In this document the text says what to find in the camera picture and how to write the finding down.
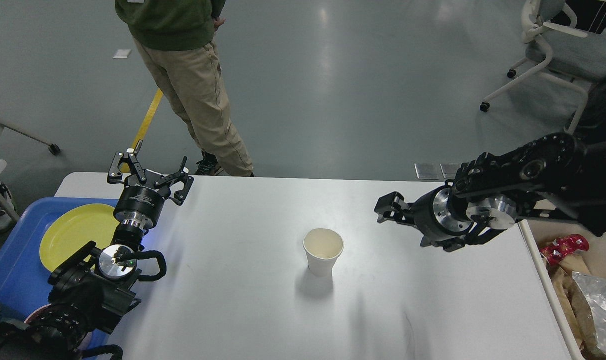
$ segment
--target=green sweater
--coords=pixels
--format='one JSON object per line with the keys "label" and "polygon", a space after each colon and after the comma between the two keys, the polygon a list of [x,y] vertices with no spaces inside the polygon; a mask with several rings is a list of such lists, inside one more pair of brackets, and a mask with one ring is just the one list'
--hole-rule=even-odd
{"label": "green sweater", "polygon": [[225,0],[115,0],[116,14],[134,39],[161,51],[202,48],[214,38],[212,19],[221,16]]}

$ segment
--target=yellow plate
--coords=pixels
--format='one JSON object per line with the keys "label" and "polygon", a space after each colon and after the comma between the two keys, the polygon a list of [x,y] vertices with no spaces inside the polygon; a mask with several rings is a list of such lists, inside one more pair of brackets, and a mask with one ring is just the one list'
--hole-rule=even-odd
{"label": "yellow plate", "polygon": [[66,212],[43,236],[40,262],[53,272],[90,241],[99,249],[107,248],[119,225],[113,212],[114,208],[104,203],[90,203]]}

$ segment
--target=blue tray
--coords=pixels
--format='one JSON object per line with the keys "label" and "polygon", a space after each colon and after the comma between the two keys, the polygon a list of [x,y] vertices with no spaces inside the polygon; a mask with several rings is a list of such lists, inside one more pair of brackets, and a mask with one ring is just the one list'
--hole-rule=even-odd
{"label": "blue tray", "polygon": [[[23,316],[48,304],[51,273],[41,263],[39,249],[45,232],[58,218],[88,204],[115,207],[117,200],[97,198],[42,198],[25,210],[0,251],[0,303]],[[108,334],[95,330],[90,348],[106,344]]]}

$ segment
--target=person's hand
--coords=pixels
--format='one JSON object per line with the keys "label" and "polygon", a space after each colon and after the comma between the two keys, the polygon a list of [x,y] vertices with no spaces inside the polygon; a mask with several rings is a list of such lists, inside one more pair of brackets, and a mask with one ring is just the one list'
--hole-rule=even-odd
{"label": "person's hand", "polygon": [[225,24],[225,22],[226,22],[226,19],[221,16],[219,16],[217,18],[213,18],[212,20],[214,21],[214,31],[215,32],[218,32],[221,25]]}

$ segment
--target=gray chair seat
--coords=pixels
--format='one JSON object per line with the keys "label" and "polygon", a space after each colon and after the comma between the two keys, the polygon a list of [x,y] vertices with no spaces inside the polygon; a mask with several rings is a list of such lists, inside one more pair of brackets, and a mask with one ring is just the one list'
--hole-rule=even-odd
{"label": "gray chair seat", "polygon": [[[543,33],[554,54],[548,68],[598,83],[606,79],[606,36],[588,32],[578,38],[559,31]],[[545,60],[545,52],[536,41],[527,46],[525,56],[537,63]]]}

